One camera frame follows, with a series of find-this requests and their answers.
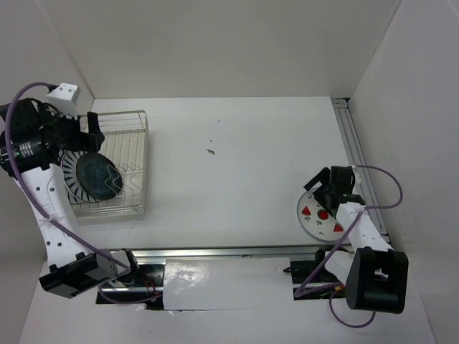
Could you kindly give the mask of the blue striped plate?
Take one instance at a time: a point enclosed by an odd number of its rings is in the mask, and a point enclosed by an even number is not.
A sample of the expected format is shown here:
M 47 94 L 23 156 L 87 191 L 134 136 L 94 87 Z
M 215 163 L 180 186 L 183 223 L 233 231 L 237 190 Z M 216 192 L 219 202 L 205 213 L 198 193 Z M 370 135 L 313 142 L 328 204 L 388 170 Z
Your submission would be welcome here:
M 85 203 L 83 200 L 81 200 L 80 198 L 76 197 L 73 193 L 71 193 L 69 191 L 67 192 L 67 197 L 68 197 L 69 202 L 72 205 Z
M 60 167 L 64 175 L 64 183 L 67 192 L 71 192 L 76 197 L 83 200 L 86 204 L 96 204 L 100 200 L 92 197 L 83 189 L 77 179 L 77 162 L 84 155 L 83 151 L 66 151 L 62 152 L 60 158 Z

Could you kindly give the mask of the strawberry pattern plate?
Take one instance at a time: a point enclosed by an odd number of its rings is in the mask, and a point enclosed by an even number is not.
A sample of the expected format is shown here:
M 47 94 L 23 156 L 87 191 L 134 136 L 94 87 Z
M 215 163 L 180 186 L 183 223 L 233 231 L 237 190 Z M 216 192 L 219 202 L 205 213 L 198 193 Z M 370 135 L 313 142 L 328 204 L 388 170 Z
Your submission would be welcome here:
M 314 239 L 321 242 L 337 242 L 344 234 L 344 229 L 314 199 L 316 188 L 306 191 L 298 200 L 296 210 L 303 229 Z

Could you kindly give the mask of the dark blue glazed plate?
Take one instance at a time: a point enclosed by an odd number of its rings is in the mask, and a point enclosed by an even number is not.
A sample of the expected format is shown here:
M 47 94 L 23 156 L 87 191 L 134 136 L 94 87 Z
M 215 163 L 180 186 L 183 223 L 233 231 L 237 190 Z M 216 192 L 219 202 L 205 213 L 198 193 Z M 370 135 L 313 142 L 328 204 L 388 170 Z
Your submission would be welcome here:
M 76 163 L 76 177 L 82 189 L 97 201 L 115 198 L 123 189 L 123 177 L 104 155 L 84 153 Z

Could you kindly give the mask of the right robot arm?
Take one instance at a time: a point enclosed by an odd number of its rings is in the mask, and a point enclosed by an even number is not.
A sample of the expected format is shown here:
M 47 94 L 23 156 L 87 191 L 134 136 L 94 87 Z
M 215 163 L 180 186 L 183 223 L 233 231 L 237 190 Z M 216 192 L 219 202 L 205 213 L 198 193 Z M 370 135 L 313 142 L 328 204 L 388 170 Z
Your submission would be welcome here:
M 409 260 L 380 235 L 368 212 L 375 209 L 354 193 L 356 166 L 322 168 L 305 186 L 313 200 L 344 230 L 325 257 L 295 291 L 313 293 L 314 277 L 328 281 L 342 274 L 346 303 L 352 310 L 400 314 L 404 310 Z

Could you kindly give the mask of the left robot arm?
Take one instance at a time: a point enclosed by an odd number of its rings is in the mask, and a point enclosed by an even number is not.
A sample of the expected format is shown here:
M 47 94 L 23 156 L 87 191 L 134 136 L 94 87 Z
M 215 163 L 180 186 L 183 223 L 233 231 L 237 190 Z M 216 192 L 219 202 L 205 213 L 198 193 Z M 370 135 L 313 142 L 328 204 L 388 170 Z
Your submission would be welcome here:
M 71 299 L 109 281 L 135 285 L 142 269 L 132 253 L 112 255 L 85 241 L 69 201 L 71 178 L 97 200 L 113 198 L 122 186 L 116 167 L 99 153 L 105 136 L 97 114 L 87 114 L 83 131 L 79 115 L 69 118 L 54 105 L 25 98 L 1 106 L 1 118 L 1 168 L 28 199 L 47 250 L 42 289 Z

